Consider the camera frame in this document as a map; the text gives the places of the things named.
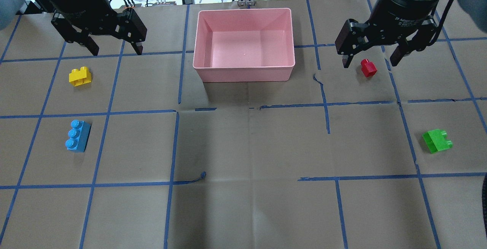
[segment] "blue painter's tape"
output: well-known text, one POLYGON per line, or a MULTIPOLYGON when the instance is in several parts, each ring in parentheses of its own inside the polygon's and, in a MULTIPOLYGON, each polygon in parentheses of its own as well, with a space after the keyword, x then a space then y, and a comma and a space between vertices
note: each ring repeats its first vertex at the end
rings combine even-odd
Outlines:
POLYGON ((0 116, 0 119, 23 119, 23 118, 40 118, 40 115, 0 116))
POLYGON ((16 60, 4 60, 5 63, 15 63, 15 62, 37 62, 37 61, 55 61, 58 58, 38 58, 38 59, 16 59, 16 60))
POLYGON ((182 53, 183 51, 166 51, 166 52, 146 52, 146 53, 142 53, 141 55, 137 55, 136 53, 128 53, 128 54, 122 54, 122 56, 132 57, 132 56, 149 56, 149 55, 171 55, 171 54, 182 54, 182 53))
POLYGON ((457 42, 457 41, 485 41, 487 40, 487 37, 479 37, 479 38, 458 38, 458 39, 445 39, 444 41, 452 41, 452 42, 457 42))
POLYGON ((314 44, 309 44, 309 45, 295 45, 294 48, 309 48, 309 47, 315 47, 314 44))
POLYGON ((196 108, 195 111, 214 111, 216 110, 216 107, 207 107, 207 108, 196 108))
POLYGON ((423 178, 483 177, 487 172, 421 174, 423 178))
POLYGON ((120 56, 119 54, 113 55, 98 55, 98 56, 74 56, 74 57, 63 57, 61 60, 76 60, 76 59, 92 59, 92 58, 114 58, 120 56))
POLYGON ((407 103, 430 103, 430 102, 464 102, 471 101, 471 98, 466 99, 436 99, 436 100, 409 100, 407 103))
POLYGON ((183 95, 183 76, 184 76, 184 64, 186 59, 186 39, 188 37, 188 20, 189 20, 189 5, 186 6, 186 19, 184 24, 184 35, 183 35, 183 53, 181 56, 181 69, 179 72, 178 104, 181 104, 181 98, 183 95))
POLYGON ((176 110, 140 110, 140 111, 120 111, 110 112, 110 115, 128 115, 128 114, 159 114, 159 113, 174 113, 176 110))
POLYGON ((323 88, 323 83, 318 81, 318 79, 316 79, 316 74, 313 74, 313 80, 315 80, 315 82, 320 84, 321 97, 323 98, 323 107, 325 108, 326 130, 328 134, 330 134, 330 119, 328 117, 328 103, 326 102, 326 95, 325 95, 325 90, 323 88))
POLYGON ((347 232, 345 228, 345 217, 343 216, 343 206, 341 203, 341 193, 340 193, 340 184, 339 180, 335 179, 335 188, 336 188, 336 200, 338 201, 338 211, 340 215, 340 224, 341 224, 341 235, 343 238, 343 247, 348 249, 348 241, 347 241, 347 232))
POLYGON ((395 101, 370 101, 370 102, 332 102, 327 103, 328 106, 334 105, 351 105, 351 104, 358 104, 358 105, 371 105, 371 104, 391 104, 395 101))
POLYGON ((164 249, 167 249, 167 239, 169 238, 169 220, 171 214, 171 203, 172 203, 172 188, 174 182, 174 168, 176 164, 176 150, 178 145, 178 133, 179 133, 179 112, 176 112, 176 124, 174 126, 174 140, 172 144, 172 164, 171 164, 171 176, 169 185, 169 193, 167 195, 167 209, 166 209, 166 228, 164 230, 164 249))
POLYGON ((318 70, 321 70, 320 55, 318 54, 318 46, 317 46, 318 43, 316 40, 315 22, 313 21, 313 14, 311 13, 311 5, 309 4, 309 0, 306 0, 306 5, 308 6, 309 20, 311 22, 311 31, 313 32, 313 43, 315 46, 316 64, 318 66, 318 70))
POLYGON ((320 107, 320 106, 323 106, 323 103, 262 105, 261 107, 259 107, 259 109, 289 108, 289 107, 320 107))

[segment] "blue tape line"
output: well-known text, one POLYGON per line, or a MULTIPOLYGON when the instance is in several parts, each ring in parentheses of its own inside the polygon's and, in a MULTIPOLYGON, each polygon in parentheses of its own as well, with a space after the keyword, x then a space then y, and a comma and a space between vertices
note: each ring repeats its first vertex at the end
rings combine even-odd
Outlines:
POLYGON ((318 70, 321 70, 320 56, 318 55, 318 46, 317 46, 318 43, 316 40, 315 22, 313 21, 313 15, 311 13, 311 6, 309 4, 309 0, 306 0, 306 5, 308 5, 308 14, 309 14, 309 20, 311 22, 311 31, 313 32, 313 43, 315 47, 316 64, 318 65, 318 70))
POLYGON ((19 189, 51 189, 51 188, 88 188, 91 184, 40 184, 40 185, 19 185, 19 189))
POLYGON ((314 44, 308 44, 308 45, 295 45, 294 48, 308 48, 308 47, 315 47, 314 44))
MULTIPOLYGON (((19 176, 19 180, 17 180, 17 186, 21 185, 22 178, 23 178, 25 170, 27 168, 27 163, 29 162, 30 154, 32 152, 33 143, 35 141, 35 136, 37 135, 37 132, 39 130, 41 116, 44 114, 44 110, 46 109, 47 101, 49 99, 49 95, 51 94, 51 90, 52 90, 53 84, 54 84, 54 79, 56 78, 57 69, 59 68, 59 64, 61 63, 61 57, 64 53, 65 47, 66 47, 66 42, 63 43, 63 46, 61 48, 61 53, 59 53, 59 58, 57 59, 56 68, 54 69, 54 73, 53 73, 53 76, 51 78, 51 83, 49 84, 49 89, 47 89, 47 94, 46 94, 46 97, 44 99, 42 109, 40 110, 40 117, 37 120, 37 124, 35 125, 35 129, 34 129, 32 139, 31 139, 31 142, 29 145, 29 150, 27 151, 27 155, 25 157, 24 164, 22 166, 22 170, 21 170, 21 174, 19 176)), ((14 208, 14 204, 15 204, 15 200, 17 198, 18 192, 19 192, 19 188, 16 188, 14 191, 14 196, 12 197, 12 201, 10 202, 10 206, 8 208, 7 217, 5 218, 5 222, 4 222, 4 228, 2 228, 2 232, 0 233, 0 244, 2 243, 3 236, 5 235, 5 229, 7 228, 8 219, 10 218, 10 214, 12 213, 12 209, 14 208)))
POLYGON ((259 107, 259 109, 289 108, 289 107, 320 107, 320 106, 323 106, 323 103, 262 105, 261 107, 259 107))
POLYGON ((343 247, 345 249, 348 249, 347 232, 345 229, 345 218, 343 216, 343 206, 341 204, 340 184, 338 179, 335 179, 335 188, 336 188, 336 200, 338 202, 338 212, 340 215, 341 235, 343 237, 343 247))
POLYGON ((139 111, 120 111, 110 112, 110 115, 132 115, 132 114, 159 114, 159 113, 174 113, 176 110, 139 110, 139 111))
POLYGON ((117 69, 115 71, 115 77, 113 78, 113 86, 111 87, 110 101, 108 102, 108 109, 107 109, 107 115, 105 118, 105 125, 103 127, 103 133, 101 135, 101 142, 100 142, 100 148, 98 151, 98 157, 96 157, 96 164, 94 167, 92 186, 90 189, 90 197, 88 198, 88 205, 86 208, 85 220, 83 222, 83 230, 81 232, 80 249, 83 249, 83 244, 85 241, 86 227, 88 225, 88 218, 90 217, 90 210, 91 210, 91 204, 93 201, 94 187, 95 187, 95 183, 96 183, 96 177, 98 176, 98 170, 100 167, 100 159, 101 159, 101 154, 103 152, 103 145, 105 143, 105 135, 107 134, 108 121, 110 120, 111 106, 113 104, 113 97, 115 96, 115 87, 117 86, 118 73, 120 71, 120 64, 122 62, 124 46, 125 46, 125 41, 122 42, 122 47, 120 48, 120 54, 118 55, 117 69))
POLYGON ((139 187, 139 186, 165 186, 170 185, 186 185, 198 182, 206 178, 207 173, 202 172, 200 177, 190 181, 155 181, 155 182, 123 182, 123 183, 80 183, 80 184, 40 184, 40 185, 3 185, 0 190, 11 189, 53 189, 53 188, 91 188, 91 187, 139 187))
POLYGON ((208 108, 196 108, 195 111, 214 111, 216 110, 216 107, 208 107, 208 108))
POLYGON ((12 116, 0 116, 0 119, 22 119, 22 118, 39 118, 39 115, 12 115, 12 116))
POLYGON ((42 115, 42 118, 68 118, 68 117, 91 117, 91 116, 106 116, 106 112, 98 113, 79 113, 79 114, 49 114, 42 115))
POLYGON ((37 59, 15 59, 15 60, 4 60, 5 63, 16 63, 16 62, 36 62, 36 61, 55 61, 58 58, 37 58, 37 59))
POLYGON ((10 43, 12 42, 12 39, 14 38, 15 31, 17 31, 17 27, 19 27, 19 22, 21 22, 21 18, 22 18, 22 15, 19 15, 19 17, 17 18, 17 22, 15 23, 14 29, 12 30, 12 33, 10 34, 10 38, 8 39, 7 45, 5 45, 5 49, 3 50, 2 57, 0 58, 0 64, 4 61, 3 59, 5 58, 5 55, 7 54, 7 50, 10 46, 10 43))
POLYGON ((370 102, 331 102, 327 103, 328 106, 334 105, 351 105, 351 104, 358 104, 358 105, 371 105, 371 104, 391 104, 394 101, 370 101, 370 102))
POLYGON ((169 238, 169 220, 171 214, 171 203, 172 203, 172 187, 174 183, 174 168, 176 165, 176 150, 178 147, 178 133, 179 133, 179 112, 176 112, 176 124, 174 125, 174 140, 172 143, 172 164, 171 164, 171 176, 169 184, 169 193, 167 195, 167 209, 166 209, 166 228, 164 229, 164 249, 167 249, 167 239, 169 238))
MULTIPOLYGON (((183 52, 184 51, 147 52, 147 53, 142 53, 140 56, 182 54, 183 52)), ((139 56, 139 55, 137 55, 136 53, 128 53, 128 54, 122 54, 122 56, 132 57, 132 56, 139 56)))
POLYGON ((422 174, 423 178, 483 177, 487 172, 422 174))
POLYGON ((97 55, 97 56, 74 56, 74 57, 63 57, 61 60, 76 60, 76 59, 94 59, 94 58, 114 58, 120 56, 119 54, 112 55, 97 55))
POLYGON ((487 40, 487 37, 479 37, 479 38, 458 38, 458 39, 445 39, 444 41, 485 41, 487 40))
MULTIPOLYGON (((438 12, 435 11, 436 17, 439 18, 438 12)), ((479 115, 480 122, 482 123, 482 126, 484 127, 484 131, 487 134, 487 124, 485 124, 484 116, 482 115, 482 112, 480 111, 480 107, 477 104, 477 101, 475 99, 475 96, 473 95, 472 88, 470 88, 470 85, 468 84, 468 81, 466 80, 465 74, 462 70, 462 67, 460 65, 460 62, 458 61, 458 58, 455 54, 454 47, 452 46, 452 43, 450 42, 450 39, 448 37, 447 31, 445 30, 445 27, 442 27, 443 34, 445 34, 445 38, 447 39, 447 44, 448 47, 450 48, 450 51, 452 52, 452 56, 454 57, 455 63, 458 68, 458 72, 460 72, 460 75, 462 76, 463 82, 465 83, 466 89, 468 90, 468 94, 470 94, 470 98, 473 102, 473 105, 475 106, 475 109, 477 110, 477 114, 479 115)))
POLYGON ((323 98, 323 107, 325 108, 326 130, 328 134, 330 134, 330 119, 328 117, 328 103, 326 102, 326 95, 325 95, 325 90, 323 88, 323 83, 318 81, 318 79, 316 79, 316 74, 313 74, 313 79, 320 84, 321 97, 323 98))
POLYGON ((181 56, 181 70, 179 73, 178 104, 181 103, 181 97, 183 95, 183 76, 184 76, 184 64, 186 59, 186 39, 188 37, 188 20, 189 20, 189 5, 186 6, 186 20, 184 23, 183 54, 181 56))
POLYGON ((338 180, 386 180, 386 179, 411 179, 417 175, 384 175, 384 176, 341 176, 341 177, 303 177, 298 181, 332 181, 338 180))
POLYGON ((407 103, 431 103, 431 102, 464 102, 464 101, 471 101, 472 99, 436 99, 436 100, 409 100, 407 103))
POLYGON ((369 5, 370 12, 372 12, 372 3, 370 2, 370 0, 367 0, 367 4, 369 5))

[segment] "lego brick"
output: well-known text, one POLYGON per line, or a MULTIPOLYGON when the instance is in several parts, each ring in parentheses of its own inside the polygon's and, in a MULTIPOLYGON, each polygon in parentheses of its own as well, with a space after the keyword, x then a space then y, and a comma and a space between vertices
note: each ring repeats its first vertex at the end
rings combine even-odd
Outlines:
POLYGON ((377 73, 377 68, 374 63, 367 59, 362 60, 360 65, 362 65, 362 73, 364 73, 364 76, 367 78, 372 77, 377 73))
POLYGON ((73 120, 71 127, 73 129, 68 132, 69 139, 65 143, 66 147, 72 152, 84 152, 91 125, 85 121, 73 120))
POLYGON ((73 86, 79 86, 91 82, 91 73, 88 67, 81 67, 80 70, 73 69, 69 74, 69 82, 73 86))
POLYGON ((438 151, 448 150, 453 146, 452 141, 447 140, 447 132, 440 129, 435 129, 424 133, 423 139, 430 149, 431 154, 438 151))

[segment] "lego stud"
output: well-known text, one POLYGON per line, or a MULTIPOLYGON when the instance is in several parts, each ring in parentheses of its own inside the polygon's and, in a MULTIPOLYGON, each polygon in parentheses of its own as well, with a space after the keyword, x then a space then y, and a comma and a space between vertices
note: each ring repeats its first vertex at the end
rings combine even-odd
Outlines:
POLYGON ((80 122, 80 121, 78 121, 78 120, 73 120, 73 121, 71 122, 71 127, 72 127, 72 128, 80 128, 80 127, 81 127, 81 122, 80 122))
POLYGON ((365 77, 372 77, 377 73, 377 68, 373 62, 365 59, 360 62, 362 65, 362 73, 364 73, 365 77))
POLYGON ((66 145, 67 148, 73 148, 76 146, 76 141, 73 139, 69 139, 64 145, 66 145))
POLYGON ((79 135, 80 135, 80 132, 79 132, 78 130, 76 130, 76 129, 71 129, 71 130, 69 130, 69 132, 68 132, 68 136, 69 136, 70 138, 76 138, 76 137, 78 137, 79 135))

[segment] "red lego brick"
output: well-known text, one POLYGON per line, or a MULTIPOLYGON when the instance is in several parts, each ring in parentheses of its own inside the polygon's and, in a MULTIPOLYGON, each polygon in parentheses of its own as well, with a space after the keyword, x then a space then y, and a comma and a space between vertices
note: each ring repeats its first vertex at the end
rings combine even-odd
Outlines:
POLYGON ((364 76, 366 76, 367 78, 372 77, 376 74, 377 68, 373 62, 365 59, 362 60, 360 64, 362 65, 362 72, 364 73, 364 76))

